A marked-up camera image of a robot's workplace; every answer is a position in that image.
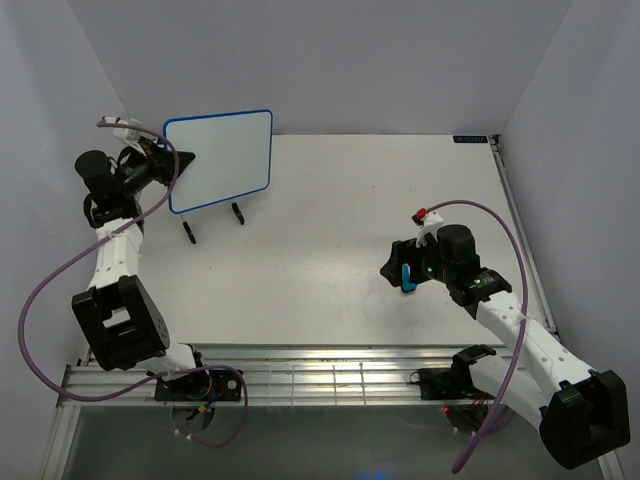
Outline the blue foam whiteboard eraser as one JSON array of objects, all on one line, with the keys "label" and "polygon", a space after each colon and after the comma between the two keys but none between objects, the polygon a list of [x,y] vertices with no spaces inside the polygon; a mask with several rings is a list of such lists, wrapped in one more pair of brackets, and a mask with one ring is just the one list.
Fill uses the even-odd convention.
[{"label": "blue foam whiteboard eraser", "polygon": [[401,291],[409,294],[417,289],[417,285],[411,280],[411,270],[408,264],[403,264],[401,269]]}]

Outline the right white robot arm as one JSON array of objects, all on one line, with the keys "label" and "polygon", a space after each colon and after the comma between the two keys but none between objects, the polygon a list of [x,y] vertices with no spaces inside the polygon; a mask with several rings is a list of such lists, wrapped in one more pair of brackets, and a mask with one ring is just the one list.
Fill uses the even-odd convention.
[{"label": "right white robot arm", "polygon": [[380,273],[405,293],[427,281],[444,284],[453,302],[511,351],[511,362],[485,345],[460,351],[453,388],[464,397],[486,392],[524,418],[562,467],[574,469],[630,442],[622,378],[597,371],[527,319],[511,285],[482,266],[467,227],[436,221],[416,238],[393,242]]}]

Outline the blue-framed small whiteboard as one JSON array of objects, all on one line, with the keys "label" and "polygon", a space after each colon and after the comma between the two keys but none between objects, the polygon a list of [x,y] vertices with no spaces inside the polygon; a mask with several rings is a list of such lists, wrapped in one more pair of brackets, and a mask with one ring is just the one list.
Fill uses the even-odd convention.
[{"label": "blue-framed small whiteboard", "polygon": [[195,154],[172,190],[170,211],[185,214],[266,190],[273,123],[269,109],[166,120],[164,136],[177,150]]}]

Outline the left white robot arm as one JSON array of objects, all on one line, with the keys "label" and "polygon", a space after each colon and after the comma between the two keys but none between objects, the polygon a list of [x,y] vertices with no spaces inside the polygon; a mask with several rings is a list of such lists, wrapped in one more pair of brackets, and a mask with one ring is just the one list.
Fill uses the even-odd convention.
[{"label": "left white robot arm", "polygon": [[75,170],[88,189],[84,214],[100,246],[89,286],[73,296],[71,306],[101,368],[140,367],[159,374],[172,393],[197,400],[210,392],[212,376],[192,346],[172,341],[138,276],[144,238],[139,194],[152,182],[169,185],[195,158],[141,138],[117,158],[89,150],[76,159]]}]

